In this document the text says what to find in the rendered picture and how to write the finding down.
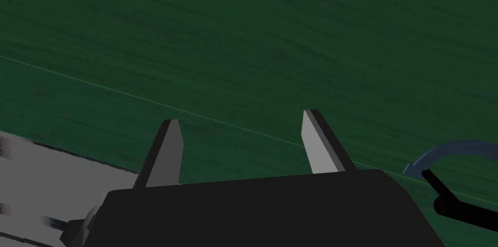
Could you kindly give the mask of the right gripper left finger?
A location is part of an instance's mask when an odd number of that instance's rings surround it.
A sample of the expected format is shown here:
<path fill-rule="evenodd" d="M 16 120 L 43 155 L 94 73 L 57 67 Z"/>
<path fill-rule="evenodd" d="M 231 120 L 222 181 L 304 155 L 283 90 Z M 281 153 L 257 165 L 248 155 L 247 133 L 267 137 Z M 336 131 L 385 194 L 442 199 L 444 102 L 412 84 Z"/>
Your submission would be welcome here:
<path fill-rule="evenodd" d="M 184 142 L 177 119 L 161 123 L 134 189 L 178 185 Z"/>

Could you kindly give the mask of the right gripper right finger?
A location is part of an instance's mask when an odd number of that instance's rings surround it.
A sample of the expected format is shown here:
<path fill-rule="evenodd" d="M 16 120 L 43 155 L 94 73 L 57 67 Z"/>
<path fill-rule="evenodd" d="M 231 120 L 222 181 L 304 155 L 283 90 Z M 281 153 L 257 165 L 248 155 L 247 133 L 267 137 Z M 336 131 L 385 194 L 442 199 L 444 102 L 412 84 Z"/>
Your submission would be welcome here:
<path fill-rule="evenodd" d="M 313 174 L 357 169 L 317 109 L 303 111 L 301 139 Z"/>

